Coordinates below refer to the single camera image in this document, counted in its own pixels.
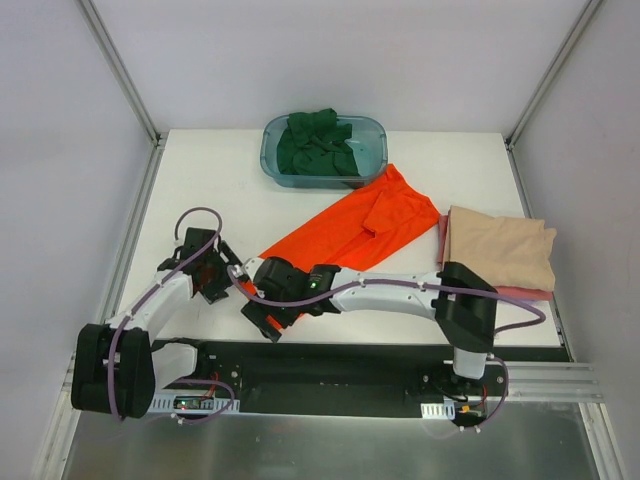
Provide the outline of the orange t shirt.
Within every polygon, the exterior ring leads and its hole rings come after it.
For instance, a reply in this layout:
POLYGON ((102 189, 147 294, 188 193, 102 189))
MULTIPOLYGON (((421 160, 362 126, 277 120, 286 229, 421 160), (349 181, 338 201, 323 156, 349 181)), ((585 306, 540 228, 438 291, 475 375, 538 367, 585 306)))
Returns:
POLYGON ((307 272, 318 264, 368 270, 438 224, 429 197, 392 164, 264 251, 307 272))

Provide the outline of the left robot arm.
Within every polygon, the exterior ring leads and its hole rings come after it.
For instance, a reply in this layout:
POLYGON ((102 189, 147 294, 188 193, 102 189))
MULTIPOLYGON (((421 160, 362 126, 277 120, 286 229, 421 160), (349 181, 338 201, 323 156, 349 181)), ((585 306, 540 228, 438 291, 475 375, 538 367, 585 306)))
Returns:
POLYGON ((146 289, 103 324, 84 326, 77 337, 71 405, 80 411, 141 418, 157 390, 176 380, 204 387, 210 363, 196 347, 152 345, 169 320, 196 296, 213 304, 228 296, 227 267, 239 262, 215 230, 189 227, 182 245, 162 261, 146 289))

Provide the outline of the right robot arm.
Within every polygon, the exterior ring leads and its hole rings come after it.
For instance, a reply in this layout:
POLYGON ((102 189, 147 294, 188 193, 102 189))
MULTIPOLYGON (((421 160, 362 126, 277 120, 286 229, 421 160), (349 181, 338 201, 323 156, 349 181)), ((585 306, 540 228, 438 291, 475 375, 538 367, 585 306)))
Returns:
POLYGON ((243 314, 272 342, 303 315, 412 315, 435 322, 453 346, 450 382, 457 392, 473 394, 486 381, 498 295, 460 263, 448 262, 439 272, 385 276, 331 264, 305 272, 279 257, 254 257, 240 271, 255 290, 247 295, 243 314))

